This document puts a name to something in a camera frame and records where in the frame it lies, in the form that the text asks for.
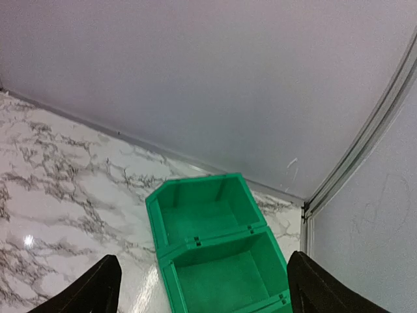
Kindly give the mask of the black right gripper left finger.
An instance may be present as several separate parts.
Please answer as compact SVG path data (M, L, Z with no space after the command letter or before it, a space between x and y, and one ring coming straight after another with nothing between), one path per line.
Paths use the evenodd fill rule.
M121 278L117 257L107 254L69 287L31 312L116 312Z

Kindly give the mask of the green three-compartment plastic bin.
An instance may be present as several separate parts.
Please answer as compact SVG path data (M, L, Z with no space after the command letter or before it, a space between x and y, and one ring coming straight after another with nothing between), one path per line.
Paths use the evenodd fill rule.
M173 312L290 312L287 263L243 176L173 179L146 201Z

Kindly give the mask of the right aluminium frame post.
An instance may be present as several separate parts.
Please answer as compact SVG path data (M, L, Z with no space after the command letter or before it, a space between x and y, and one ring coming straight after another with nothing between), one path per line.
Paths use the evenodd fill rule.
M401 60L360 131L313 195L302 206L300 249L313 255L314 218L358 169L385 133L402 107L403 99L416 80L416 30Z

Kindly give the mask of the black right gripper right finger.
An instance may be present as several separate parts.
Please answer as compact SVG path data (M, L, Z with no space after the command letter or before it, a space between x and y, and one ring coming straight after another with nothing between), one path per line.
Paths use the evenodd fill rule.
M287 277L293 312L386 312L343 285L304 252L292 253Z

